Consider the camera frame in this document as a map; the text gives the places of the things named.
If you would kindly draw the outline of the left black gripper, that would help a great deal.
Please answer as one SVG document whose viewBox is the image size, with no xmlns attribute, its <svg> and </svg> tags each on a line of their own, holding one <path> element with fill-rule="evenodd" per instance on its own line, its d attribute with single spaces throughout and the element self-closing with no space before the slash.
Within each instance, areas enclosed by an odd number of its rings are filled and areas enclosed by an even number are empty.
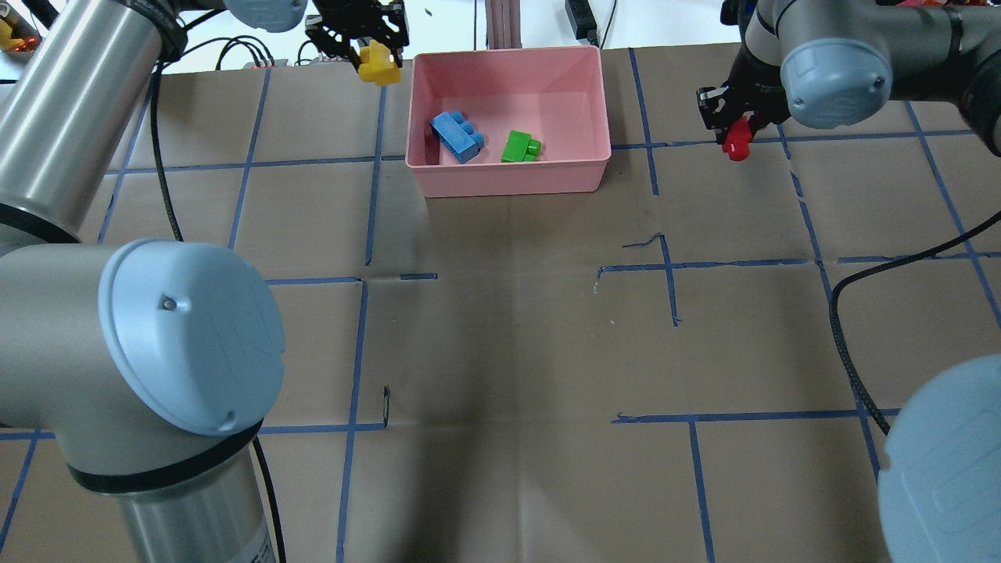
<svg viewBox="0 0 1001 563">
<path fill-rule="evenodd" d="M 410 25 L 404 1 L 314 1 L 321 20 L 305 20 L 305 35 L 328 58 L 343 58 L 360 67 L 353 41 L 380 40 L 391 59 L 403 67 L 404 48 L 410 45 Z"/>
</svg>

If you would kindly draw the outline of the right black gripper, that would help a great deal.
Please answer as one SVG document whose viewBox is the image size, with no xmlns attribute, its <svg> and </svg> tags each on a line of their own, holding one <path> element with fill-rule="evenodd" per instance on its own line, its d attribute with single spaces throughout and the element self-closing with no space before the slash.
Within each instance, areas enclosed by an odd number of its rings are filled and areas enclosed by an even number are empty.
<svg viewBox="0 0 1001 563">
<path fill-rule="evenodd" d="M 747 47 L 737 50 L 728 80 L 696 91 L 698 114 L 716 143 L 723 145 L 730 129 L 746 114 L 748 127 L 761 131 L 781 125 L 791 116 L 780 67 L 761 60 Z"/>
</svg>

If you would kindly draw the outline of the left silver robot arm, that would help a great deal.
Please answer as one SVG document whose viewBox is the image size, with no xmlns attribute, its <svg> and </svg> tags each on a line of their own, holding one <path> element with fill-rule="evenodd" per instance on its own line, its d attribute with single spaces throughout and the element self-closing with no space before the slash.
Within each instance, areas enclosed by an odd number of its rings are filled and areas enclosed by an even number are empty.
<svg viewBox="0 0 1001 563">
<path fill-rule="evenodd" d="M 2 424 L 48 430 L 75 482 L 115 499 L 145 562 L 285 562 L 260 445 L 285 332 L 226 247 L 78 231 L 147 93 L 157 104 L 189 10 L 283 32 L 297 1 L 70 1 L 2 107 Z"/>
</svg>

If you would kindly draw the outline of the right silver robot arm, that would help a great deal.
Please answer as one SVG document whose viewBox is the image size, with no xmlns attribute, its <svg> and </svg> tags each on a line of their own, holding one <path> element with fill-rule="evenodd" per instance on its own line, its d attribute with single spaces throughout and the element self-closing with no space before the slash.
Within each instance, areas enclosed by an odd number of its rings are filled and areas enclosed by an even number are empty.
<svg viewBox="0 0 1001 563">
<path fill-rule="evenodd" d="M 698 112 L 730 160 L 790 161 L 835 355 L 884 448 L 892 562 L 999 560 L 996 1 L 726 1 L 741 43 Z"/>
</svg>

